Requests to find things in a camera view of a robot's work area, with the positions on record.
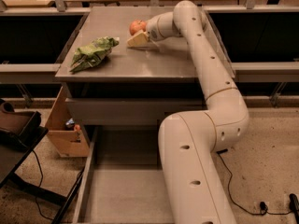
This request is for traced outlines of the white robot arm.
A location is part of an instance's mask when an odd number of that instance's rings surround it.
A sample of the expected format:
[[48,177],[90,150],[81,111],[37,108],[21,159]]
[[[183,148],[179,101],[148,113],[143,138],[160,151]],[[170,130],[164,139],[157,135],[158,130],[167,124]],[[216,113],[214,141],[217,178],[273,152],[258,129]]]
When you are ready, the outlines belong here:
[[131,48],[182,36],[206,101],[201,111],[178,112],[160,125],[158,146],[175,224],[236,224],[211,157],[231,147],[249,126],[244,99],[206,38],[204,14],[184,0],[133,33]]

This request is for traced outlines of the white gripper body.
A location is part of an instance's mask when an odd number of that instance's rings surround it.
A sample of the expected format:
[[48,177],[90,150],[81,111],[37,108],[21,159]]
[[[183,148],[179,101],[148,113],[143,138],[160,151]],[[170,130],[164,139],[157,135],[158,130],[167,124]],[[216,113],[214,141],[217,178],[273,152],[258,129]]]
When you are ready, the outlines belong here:
[[159,41],[162,39],[162,36],[159,32],[159,26],[158,26],[159,19],[160,19],[159,16],[155,16],[155,17],[147,20],[146,32],[147,32],[150,40]]

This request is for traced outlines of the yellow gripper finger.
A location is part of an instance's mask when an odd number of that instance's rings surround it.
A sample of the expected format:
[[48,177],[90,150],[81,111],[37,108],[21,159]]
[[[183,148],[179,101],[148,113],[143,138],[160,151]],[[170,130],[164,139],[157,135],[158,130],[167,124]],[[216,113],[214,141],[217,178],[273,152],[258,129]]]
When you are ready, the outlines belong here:
[[129,48],[139,47],[147,44],[149,41],[148,33],[143,30],[139,30],[131,34],[131,37],[127,40],[127,46]]

